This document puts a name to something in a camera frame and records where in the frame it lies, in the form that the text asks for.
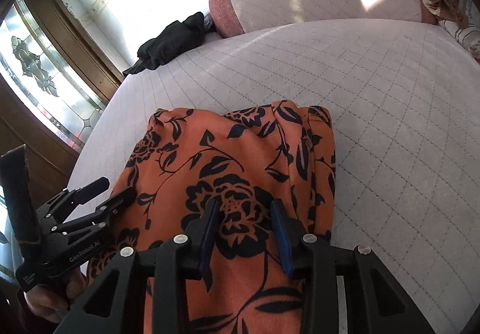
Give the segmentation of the left hand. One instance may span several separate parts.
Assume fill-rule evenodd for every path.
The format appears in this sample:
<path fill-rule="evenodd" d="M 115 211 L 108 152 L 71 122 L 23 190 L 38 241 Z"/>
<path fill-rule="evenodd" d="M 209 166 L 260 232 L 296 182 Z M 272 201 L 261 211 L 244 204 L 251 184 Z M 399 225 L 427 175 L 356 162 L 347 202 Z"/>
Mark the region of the left hand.
<path fill-rule="evenodd" d="M 36 285 L 24 293 L 25 301 L 32 313 L 49 322 L 59 323 L 61 321 L 59 312 L 67 310 L 86 290 L 86 277 L 80 268 L 72 271 L 67 279 L 68 282 L 60 295 L 41 285 Z"/>

